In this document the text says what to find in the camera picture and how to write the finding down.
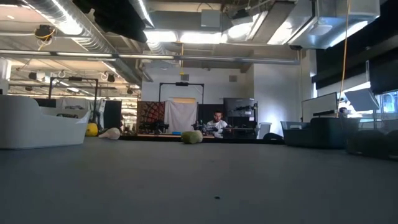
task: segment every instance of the yellow ball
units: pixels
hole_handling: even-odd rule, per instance
[[[96,123],[88,123],[86,128],[86,136],[97,136],[98,127]]]

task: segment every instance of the cable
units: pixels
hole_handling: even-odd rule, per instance
[[[208,5],[210,7],[210,9],[213,9],[213,7],[210,4],[208,4],[208,3],[205,3],[205,4]]]
[[[51,32],[51,34],[48,34],[48,35],[45,35],[45,36],[37,36],[36,34],[35,34],[35,36],[37,37],[37,38],[39,38],[39,39],[44,39],[44,38],[46,38],[46,41],[47,41],[47,39],[49,38],[49,37],[51,37],[53,34],[54,34],[54,32],[57,30],[57,28],[54,28],[54,30]]]
[[[203,2],[201,2],[201,3],[199,3],[199,6],[197,7],[197,12],[199,11],[199,7],[201,6],[203,4]],[[210,9],[213,9],[213,7],[210,5],[210,4],[208,4],[208,3],[205,3],[208,7],[210,7]]]
[[[341,78],[339,100],[341,98],[341,94],[343,93],[344,78],[346,76],[347,44],[348,44],[348,18],[349,18],[350,9],[351,9],[351,0],[347,0],[346,38],[345,38],[345,41],[344,41],[343,74],[342,74],[342,78]]]

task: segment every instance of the equipment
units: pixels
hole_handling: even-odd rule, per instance
[[[191,126],[193,127],[194,130],[201,131],[201,133],[205,136],[213,135],[214,131],[218,131],[218,129],[216,127],[214,127],[213,125],[203,124],[202,120],[196,121],[196,123],[192,124]]]
[[[162,134],[165,133],[169,128],[168,124],[165,124],[161,120],[155,122],[145,122],[140,124],[139,129],[144,130],[143,134]]]

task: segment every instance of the spotlight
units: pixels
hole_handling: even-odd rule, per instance
[[[128,88],[128,89],[127,89],[127,94],[131,95],[131,94],[133,94],[133,93],[134,93],[134,91],[132,90],[132,88]]]
[[[108,75],[108,82],[114,82],[114,81],[115,81],[114,75],[109,74]]]
[[[35,72],[30,72],[29,75],[28,75],[28,77],[29,77],[30,79],[36,80],[36,79],[37,79],[37,73],[35,73]]]

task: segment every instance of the desk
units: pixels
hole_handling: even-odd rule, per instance
[[[180,138],[181,135],[176,134],[137,134],[138,137],[152,137],[152,138]],[[203,138],[213,139],[214,136],[204,136]]]

